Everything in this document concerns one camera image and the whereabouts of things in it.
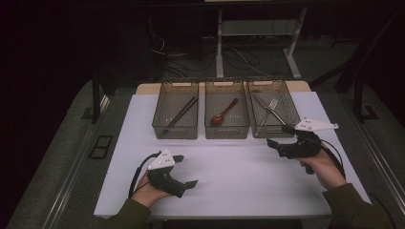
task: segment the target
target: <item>table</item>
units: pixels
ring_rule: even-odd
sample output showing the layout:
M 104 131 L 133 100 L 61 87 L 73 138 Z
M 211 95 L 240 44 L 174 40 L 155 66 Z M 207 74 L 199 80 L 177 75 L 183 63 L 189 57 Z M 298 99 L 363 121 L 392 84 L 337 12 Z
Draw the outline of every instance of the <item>table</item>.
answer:
M 165 198 L 154 205 L 151 220 L 330 216 L 330 208 L 322 196 L 325 190 L 316 176 L 307 175 L 298 161 L 279 157 L 267 147 L 265 139 L 253 138 L 251 131 L 243 140 L 205 139 L 203 90 L 199 99 L 198 139 L 157 140 L 152 118 L 159 87 L 159 84 L 140 85 L 132 97 L 98 199 L 96 216 L 108 218 L 116 214 L 127 198 L 137 167 L 147 156 L 165 148 L 173 155 L 184 155 L 184 161 L 175 165 L 171 176 L 180 182 L 195 179 L 199 182 L 194 189 L 185 191 L 182 198 Z M 306 82 L 288 81 L 288 88 L 301 118 L 329 122 L 317 94 L 310 91 Z M 336 147 L 348 182 L 370 202 L 335 131 L 316 133 Z

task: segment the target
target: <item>hand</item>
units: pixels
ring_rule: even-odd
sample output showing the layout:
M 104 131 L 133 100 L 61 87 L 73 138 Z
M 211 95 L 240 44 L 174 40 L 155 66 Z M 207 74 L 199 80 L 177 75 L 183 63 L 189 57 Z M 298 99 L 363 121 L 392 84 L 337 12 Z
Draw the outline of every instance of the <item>hand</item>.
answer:
M 167 198 L 171 195 L 153 187 L 149 183 L 147 174 L 148 172 L 146 171 L 138 182 L 138 186 L 136 188 L 137 191 L 131 196 L 131 199 L 149 208 L 159 199 Z
M 324 150 L 321 150 L 316 156 L 296 159 L 301 162 L 301 166 L 310 166 L 321 185 L 327 190 L 347 184 L 347 181 L 339 172 L 333 160 Z

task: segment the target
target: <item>spoon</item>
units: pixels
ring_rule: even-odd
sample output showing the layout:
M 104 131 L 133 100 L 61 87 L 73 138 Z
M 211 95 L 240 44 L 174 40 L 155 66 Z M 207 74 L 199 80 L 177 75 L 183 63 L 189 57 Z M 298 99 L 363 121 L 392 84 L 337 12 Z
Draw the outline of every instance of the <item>spoon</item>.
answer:
M 229 106 L 227 106 L 227 108 L 221 112 L 220 114 L 216 114 L 215 116 L 213 116 L 211 118 L 210 124 L 211 126 L 219 126 L 221 124 L 223 124 L 224 122 L 224 115 L 229 112 L 230 109 L 233 108 L 233 106 L 235 106 L 235 104 L 237 104 L 239 101 L 238 98 L 233 99 L 233 101 L 229 104 Z

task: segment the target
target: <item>forearm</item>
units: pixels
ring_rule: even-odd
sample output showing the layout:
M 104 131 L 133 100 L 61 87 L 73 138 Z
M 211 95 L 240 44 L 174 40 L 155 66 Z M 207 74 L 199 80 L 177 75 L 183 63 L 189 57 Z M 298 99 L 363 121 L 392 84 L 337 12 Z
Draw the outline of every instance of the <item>forearm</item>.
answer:
M 333 228 L 392 228 L 387 214 L 365 202 L 350 183 L 328 190 L 324 197 L 331 208 Z
M 127 199 L 119 210 L 119 212 L 104 220 L 101 224 L 101 229 L 114 229 L 114 228 L 132 228 L 140 229 L 143 228 L 144 223 L 148 219 L 151 211 L 149 208 L 143 206 L 142 204 Z

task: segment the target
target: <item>storage tray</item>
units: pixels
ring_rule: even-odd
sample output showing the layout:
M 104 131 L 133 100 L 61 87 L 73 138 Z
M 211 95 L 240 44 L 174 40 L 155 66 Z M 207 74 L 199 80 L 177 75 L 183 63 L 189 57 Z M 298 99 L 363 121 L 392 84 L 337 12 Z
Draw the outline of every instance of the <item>storage tray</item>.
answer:
M 175 78 L 162 82 L 152 122 L 156 138 L 197 139 L 198 99 L 199 82 L 197 79 Z M 184 109 L 190 101 L 193 102 L 189 109 Z M 173 123 L 176 116 L 180 118 Z
M 249 115 L 252 134 L 255 138 L 292 137 L 282 131 L 282 122 L 268 110 L 264 109 L 258 99 L 262 99 L 267 106 L 271 100 L 278 100 L 274 112 L 280 116 L 287 125 L 295 126 L 300 122 L 300 117 L 289 93 L 286 81 L 273 80 L 266 77 L 250 77 L 247 79 Z
M 238 102 L 225 115 L 219 126 L 210 123 L 235 99 Z M 242 78 L 207 78 L 205 80 L 205 137 L 207 139 L 243 139 L 249 131 L 245 86 Z

